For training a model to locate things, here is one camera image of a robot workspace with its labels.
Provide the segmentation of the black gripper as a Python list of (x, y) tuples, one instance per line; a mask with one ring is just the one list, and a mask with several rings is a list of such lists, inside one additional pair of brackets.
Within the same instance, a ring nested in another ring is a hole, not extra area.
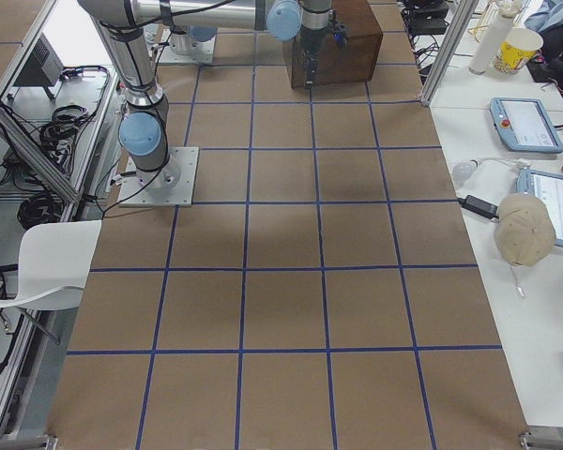
[(321, 51), (329, 31), (329, 24), (323, 28), (311, 29), (302, 25), (299, 32), (301, 50), (301, 71), (304, 87), (314, 87), (318, 72), (318, 53)]

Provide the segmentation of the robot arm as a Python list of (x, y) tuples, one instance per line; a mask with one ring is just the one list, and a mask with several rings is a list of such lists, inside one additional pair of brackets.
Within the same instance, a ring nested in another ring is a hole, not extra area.
[(128, 115), (119, 141), (135, 165), (142, 191), (169, 193), (182, 176), (166, 132), (168, 99), (156, 80), (156, 65), (144, 29), (161, 23), (171, 32), (200, 28), (267, 31), (277, 40), (301, 37), (306, 44), (307, 82), (316, 74), (317, 54), (329, 27), (329, 1), (83, 1), (125, 86)]
[(210, 63), (213, 59), (216, 27), (190, 25), (176, 26), (170, 29), (169, 49), (173, 60), (189, 64)]

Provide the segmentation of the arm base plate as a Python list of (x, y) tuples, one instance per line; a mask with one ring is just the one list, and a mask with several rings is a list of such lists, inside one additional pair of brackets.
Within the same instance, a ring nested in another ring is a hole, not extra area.
[(171, 34), (164, 29), (161, 34), (157, 59), (161, 65), (211, 65), (215, 50), (216, 34), (209, 40), (200, 41), (192, 33)]
[(147, 172), (122, 180), (117, 200), (123, 207), (192, 205), (199, 148), (170, 147), (169, 157), (155, 181)]

